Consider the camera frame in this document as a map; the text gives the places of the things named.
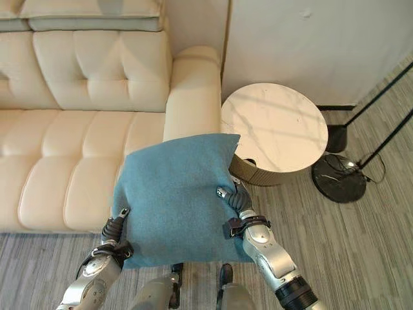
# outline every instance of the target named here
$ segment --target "sofa cushion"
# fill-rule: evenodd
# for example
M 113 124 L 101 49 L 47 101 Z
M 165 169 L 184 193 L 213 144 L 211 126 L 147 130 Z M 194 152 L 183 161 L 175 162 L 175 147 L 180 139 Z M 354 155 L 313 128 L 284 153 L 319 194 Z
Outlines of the sofa cushion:
M 163 0 L 26 0 L 21 17 L 44 30 L 160 31 L 165 20 Z
M 0 34 L 0 109 L 58 109 L 40 71 L 33 32 Z
M 13 19 L 19 15 L 24 0 L 0 0 L 0 19 Z
M 0 231 L 100 231 L 124 157 L 165 113 L 0 110 Z
M 228 168 L 239 135 L 202 134 L 131 153 L 115 187 L 112 216 L 130 209 L 125 238 L 135 249 L 126 268 L 180 262 L 248 261 L 242 240 L 222 226 L 236 212 L 216 194 L 234 191 Z
M 172 56 L 165 32 L 35 32 L 46 83 L 62 109 L 164 112 Z

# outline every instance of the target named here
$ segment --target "black cord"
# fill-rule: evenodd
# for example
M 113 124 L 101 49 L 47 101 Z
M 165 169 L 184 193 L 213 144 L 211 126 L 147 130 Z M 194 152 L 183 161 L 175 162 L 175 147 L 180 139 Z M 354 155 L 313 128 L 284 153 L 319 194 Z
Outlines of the black cord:
M 339 163 L 339 165 L 342 168 L 341 170 L 337 169 L 335 166 L 333 166 L 333 164 L 331 164 L 331 162 L 329 162 L 329 160 L 328 160 L 329 156 L 334 157 L 337 160 L 337 162 Z M 343 163 L 341 162 L 341 160 L 338 158 L 338 156 L 335 155 L 335 154 L 329 154 L 329 155 L 325 156 L 325 162 L 327 163 L 327 165 L 329 165 L 331 168 L 333 168 L 337 172 L 348 172 L 348 171 L 355 172 L 356 171 L 354 168 L 346 168 L 343 165 Z
M 365 155 L 361 158 L 360 162 L 359 162 L 357 165 L 359 165 L 360 163 L 362 163 L 363 160 L 364 160 L 367 156 L 369 156 L 369 155 L 371 155 L 371 154 L 372 154 L 372 153 L 365 154 Z M 339 166 L 341 166 L 341 170 L 340 170 L 340 169 L 337 169 L 337 167 L 335 167 L 333 164 L 331 164 L 331 162 L 328 160 L 328 157 L 329 157 L 329 156 L 330 156 L 330 157 L 333 157 L 333 158 L 335 158 L 335 159 L 337 160 L 337 162 L 339 163 Z M 386 168 L 385 162 L 383 161 L 383 158 L 381 157 L 380 154 L 378 154 L 378 156 L 379 156 L 379 159 L 380 159 L 380 162 L 381 162 L 381 166 L 383 167 L 383 175 L 381 176 L 380 180 L 378 180 L 378 181 L 373 180 L 371 177 L 369 177 L 369 176 L 367 176 L 367 175 L 365 175 L 365 174 L 363 173 L 363 175 L 364 175 L 364 177 L 366 177 L 367 181 L 371 181 L 371 182 L 373 182 L 373 183 L 375 183 L 375 184 L 380 184 L 381 182 L 383 182 L 384 179 L 385 179 L 386 173 L 387 173 L 387 168 Z M 355 173 L 355 172 L 359 171 L 359 170 L 357 170 L 357 169 L 355 169 L 355 168 L 346 168 L 346 167 L 343 165 L 343 163 L 341 162 L 341 160 L 338 158 L 338 156 L 335 155 L 335 154 L 329 154 L 329 155 L 325 156 L 325 162 L 327 163 L 327 165 L 329 165 L 329 166 L 330 166 L 331 168 L 333 168 L 335 171 L 340 172 L 340 173 L 350 172 L 350 174 L 352 174 L 352 173 Z
M 369 155 L 371 155 L 371 154 L 373 154 L 373 153 L 365 154 L 365 155 L 360 159 L 360 163 L 362 163 L 363 160 L 364 160 L 367 156 L 369 156 Z M 386 173 L 387 173 L 386 164 L 385 164 L 385 162 L 383 161 L 383 158 L 381 157 L 380 154 L 378 154 L 378 156 L 379 156 L 379 160 L 380 160 L 380 162 L 381 162 L 381 166 L 383 167 L 383 175 L 381 176 L 380 180 L 378 180 L 378 181 L 373 180 L 373 179 L 370 178 L 369 176 L 366 176 L 365 174 L 363 174 L 363 175 L 367 178 L 367 181 L 371 181 L 371 182 L 373 182 L 373 183 L 375 183 L 375 184 L 380 184 L 381 182 L 383 182 L 384 179 L 385 179 Z

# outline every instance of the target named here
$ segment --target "tufted cushion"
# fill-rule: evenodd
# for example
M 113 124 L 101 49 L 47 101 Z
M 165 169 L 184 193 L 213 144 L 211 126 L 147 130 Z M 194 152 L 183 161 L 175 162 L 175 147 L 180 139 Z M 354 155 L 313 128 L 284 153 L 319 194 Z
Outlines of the tufted cushion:
M 42 77 L 32 32 L 0 34 L 0 109 L 58 109 Z
M 163 0 L 26 0 L 21 17 L 34 30 L 160 31 Z
M 24 0 L 0 0 L 0 32 L 30 30 L 26 19 L 18 18 Z
M 165 111 L 172 66 L 165 32 L 52 31 L 33 40 L 62 109 Z
M 99 231 L 124 157 L 165 113 L 0 110 L 0 231 Z
M 13 19 L 19 15 L 24 0 L 0 0 L 0 19 Z

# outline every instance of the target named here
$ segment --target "blue pillow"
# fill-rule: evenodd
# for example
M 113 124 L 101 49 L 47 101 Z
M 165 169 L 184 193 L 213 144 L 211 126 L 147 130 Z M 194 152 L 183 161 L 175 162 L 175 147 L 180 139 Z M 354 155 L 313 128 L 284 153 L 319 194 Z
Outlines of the blue pillow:
M 228 172 L 239 135 L 205 134 L 131 153 L 114 191 L 112 214 L 127 207 L 124 237 L 135 254 L 126 268 L 181 262 L 251 262 L 222 225 L 236 213 L 216 196 L 234 190 Z

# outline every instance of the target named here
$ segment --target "striped carpet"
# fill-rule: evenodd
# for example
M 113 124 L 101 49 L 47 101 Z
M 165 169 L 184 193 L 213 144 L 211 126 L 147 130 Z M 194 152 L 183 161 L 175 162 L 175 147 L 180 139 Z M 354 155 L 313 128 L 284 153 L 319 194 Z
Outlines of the striped carpet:
M 358 160 L 374 150 L 411 107 L 413 72 L 349 129 L 344 155 Z M 328 123 L 341 123 L 353 113 L 324 115 Z M 309 171 L 277 187 L 249 187 L 256 209 L 271 220 L 276 239 L 329 309 L 413 309 L 413 121 L 382 157 L 385 180 L 369 183 L 356 203 L 324 198 Z M 379 161 L 365 173 L 378 179 Z M 0 309 L 55 309 L 78 264 L 98 242 L 93 235 L 0 234 Z M 215 309 L 220 265 L 185 265 L 180 309 Z M 167 271 L 125 271 L 104 309 L 126 309 L 145 282 Z M 234 272 L 257 309 L 281 309 L 253 265 L 234 264 Z

